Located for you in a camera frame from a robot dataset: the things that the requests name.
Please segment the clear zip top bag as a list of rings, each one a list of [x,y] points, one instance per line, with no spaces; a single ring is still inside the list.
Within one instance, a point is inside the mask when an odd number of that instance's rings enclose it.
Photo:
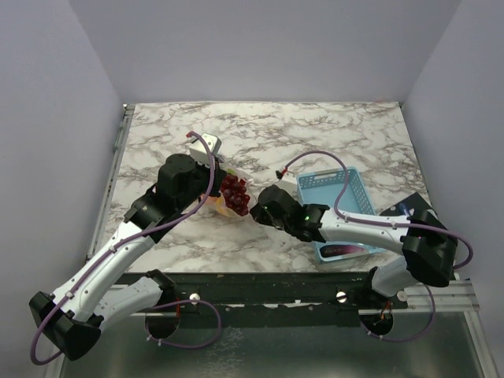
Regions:
[[[223,156],[218,157],[219,167],[226,174],[221,182],[219,197],[209,197],[205,206],[225,217],[246,217],[257,200],[252,193],[254,179],[248,173],[232,166]]]

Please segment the dark red grapes bunch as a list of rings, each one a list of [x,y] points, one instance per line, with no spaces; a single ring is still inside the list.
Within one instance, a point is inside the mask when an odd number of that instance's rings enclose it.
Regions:
[[[251,197],[247,194],[246,181],[235,175],[227,174],[223,179],[220,192],[229,209],[243,217],[249,213]]]

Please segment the yellow bell pepper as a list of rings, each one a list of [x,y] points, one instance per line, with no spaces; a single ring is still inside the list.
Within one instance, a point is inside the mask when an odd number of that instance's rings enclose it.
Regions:
[[[225,217],[233,217],[234,212],[225,203],[224,197],[211,198],[213,210]]]

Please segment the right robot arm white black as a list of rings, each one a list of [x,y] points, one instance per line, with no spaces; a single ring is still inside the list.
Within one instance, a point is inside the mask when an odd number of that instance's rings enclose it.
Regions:
[[[453,275],[458,241],[425,210],[411,217],[350,213],[327,205],[302,205],[272,185],[259,194],[250,215],[255,222],[303,242],[360,243],[398,254],[396,260],[368,274],[361,297],[372,308],[415,284],[447,287]]]

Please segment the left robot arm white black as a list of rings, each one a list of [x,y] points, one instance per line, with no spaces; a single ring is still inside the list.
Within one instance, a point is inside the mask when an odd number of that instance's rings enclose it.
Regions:
[[[158,269],[129,286],[109,289],[139,257],[153,248],[210,197],[217,197],[226,173],[215,154],[173,154],[157,181],[137,198],[106,244],[70,280],[29,302],[37,326],[70,361],[82,358],[107,327],[143,309],[179,308],[176,284]]]

